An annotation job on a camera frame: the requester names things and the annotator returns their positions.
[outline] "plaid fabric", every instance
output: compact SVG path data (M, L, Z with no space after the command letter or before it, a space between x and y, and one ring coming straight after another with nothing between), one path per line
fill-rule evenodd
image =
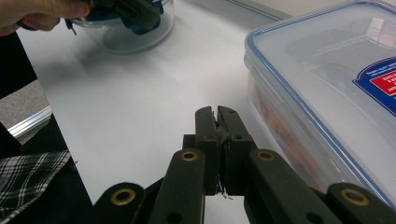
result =
M69 159L70 153L61 151L0 160L0 224L39 198Z

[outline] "human hand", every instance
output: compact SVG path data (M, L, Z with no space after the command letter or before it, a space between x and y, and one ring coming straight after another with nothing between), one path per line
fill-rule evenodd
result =
M81 18L92 4L81 0L0 0L0 36L20 28L19 20L35 30L50 31L60 18Z

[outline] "red label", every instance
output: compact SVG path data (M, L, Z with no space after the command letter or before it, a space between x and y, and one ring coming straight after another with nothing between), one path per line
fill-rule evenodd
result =
M396 94L396 71L375 77L371 82L387 95Z

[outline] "white tabletop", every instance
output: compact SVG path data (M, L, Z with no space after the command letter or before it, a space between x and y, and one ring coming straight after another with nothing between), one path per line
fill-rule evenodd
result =
M179 0L175 11L169 36L131 55L78 27L18 31L93 203L120 182L162 178L204 106L235 109L259 147L276 145L248 99L243 60L246 35L273 21L224 0ZM206 197L205 223L248 223L243 199Z

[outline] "container label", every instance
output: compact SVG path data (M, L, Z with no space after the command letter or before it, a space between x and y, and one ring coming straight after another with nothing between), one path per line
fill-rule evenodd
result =
M367 66L353 83L396 116L396 57Z

